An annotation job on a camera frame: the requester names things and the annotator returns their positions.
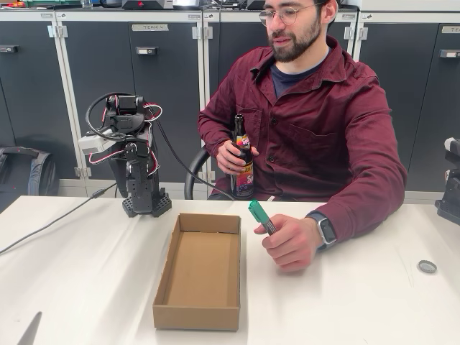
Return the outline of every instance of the eyeglasses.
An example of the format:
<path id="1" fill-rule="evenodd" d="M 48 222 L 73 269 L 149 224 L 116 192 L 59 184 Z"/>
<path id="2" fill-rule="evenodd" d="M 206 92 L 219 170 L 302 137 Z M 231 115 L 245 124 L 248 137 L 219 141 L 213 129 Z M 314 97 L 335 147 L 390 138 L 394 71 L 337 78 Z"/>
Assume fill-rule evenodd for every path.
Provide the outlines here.
<path id="1" fill-rule="evenodd" d="M 297 12 L 303 11 L 304 9 L 309 9 L 310 7 L 324 4 L 327 1 L 320 2 L 318 4 L 310 5 L 307 7 L 303 7 L 301 9 L 293 9 L 292 7 L 285 7 L 279 11 L 270 11 L 268 9 L 259 13 L 260 21 L 264 26 L 270 24 L 275 17 L 275 14 L 278 14 L 278 17 L 281 19 L 283 23 L 286 25 L 292 25 L 295 23 L 297 19 Z"/>

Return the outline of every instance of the man's left hand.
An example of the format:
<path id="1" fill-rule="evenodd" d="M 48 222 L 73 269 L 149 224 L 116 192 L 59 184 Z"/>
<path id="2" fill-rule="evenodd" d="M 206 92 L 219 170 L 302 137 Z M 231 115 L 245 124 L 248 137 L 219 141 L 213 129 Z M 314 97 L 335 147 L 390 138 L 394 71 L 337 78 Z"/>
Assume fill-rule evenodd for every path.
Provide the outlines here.
<path id="1" fill-rule="evenodd" d="M 284 271 L 297 271 L 306 268 L 315 257 L 317 248 L 323 240 L 314 219 L 296 219 L 282 214 L 271 218 L 277 232 L 266 237 L 262 246 Z M 264 234 L 261 225 L 254 230 L 256 234 Z"/>

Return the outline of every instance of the beer bottle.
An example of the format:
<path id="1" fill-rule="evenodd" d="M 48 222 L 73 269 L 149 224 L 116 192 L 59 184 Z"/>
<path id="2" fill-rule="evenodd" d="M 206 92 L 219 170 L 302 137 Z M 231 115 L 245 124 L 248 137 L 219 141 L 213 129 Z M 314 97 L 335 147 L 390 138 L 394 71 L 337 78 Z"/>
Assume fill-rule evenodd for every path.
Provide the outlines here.
<path id="1" fill-rule="evenodd" d="M 239 173 L 239 175 L 231 175 L 231 193 L 235 198 L 248 199 L 254 193 L 253 156 L 251 144 L 244 129 L 244 117 L 241 114 L 235 116 L 233 145 L 241 152 L 239 158 L 246 165 L 244 172 Z"/>

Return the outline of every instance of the shirt collar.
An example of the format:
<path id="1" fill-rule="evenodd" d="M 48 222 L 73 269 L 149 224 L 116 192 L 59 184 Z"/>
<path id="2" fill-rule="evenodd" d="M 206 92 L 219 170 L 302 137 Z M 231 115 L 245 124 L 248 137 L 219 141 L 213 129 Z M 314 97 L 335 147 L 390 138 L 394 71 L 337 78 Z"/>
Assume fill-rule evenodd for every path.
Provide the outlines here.
<path id="1" fill-rule="evenodd" d="M 314 73 L 313 88 L 319 88 L 323 81 L 332 81 L 340 83 L 346 80 L 345 66 L 343 64 L 342 48 L 335 38 L 327 36 L 326 42 L 331 48 L 328 57 L 323 61 L 322 66 Z M 273 51 L 264 56 L 257 65 L 250 69 L 252 80 L 256 83 L 267 72 L 270 66 L 275 62 Z"/>

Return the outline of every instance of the shirt sleeve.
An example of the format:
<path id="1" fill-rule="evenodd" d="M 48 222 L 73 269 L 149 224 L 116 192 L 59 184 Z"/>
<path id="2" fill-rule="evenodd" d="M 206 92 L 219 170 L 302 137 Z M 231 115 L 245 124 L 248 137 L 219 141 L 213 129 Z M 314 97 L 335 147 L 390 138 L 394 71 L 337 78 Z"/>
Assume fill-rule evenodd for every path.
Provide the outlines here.
<path id="1" fill-rule="evenodd" d="M 407 180 L 377 77 L 363 78 L 347 104 L 345 137 L 353 180 L 317 210 L 329 218 L 339 241 L 375 229 L 396 211 Z"/>
<path id="2" fill-rule="evenodd" d="M 236 113 L 234 79 L 237 65 L 238 61 L 198 117 L 198 132 L 212 157 L 217 155 L 217 150 L 223 142 L 231 139 Z"/>

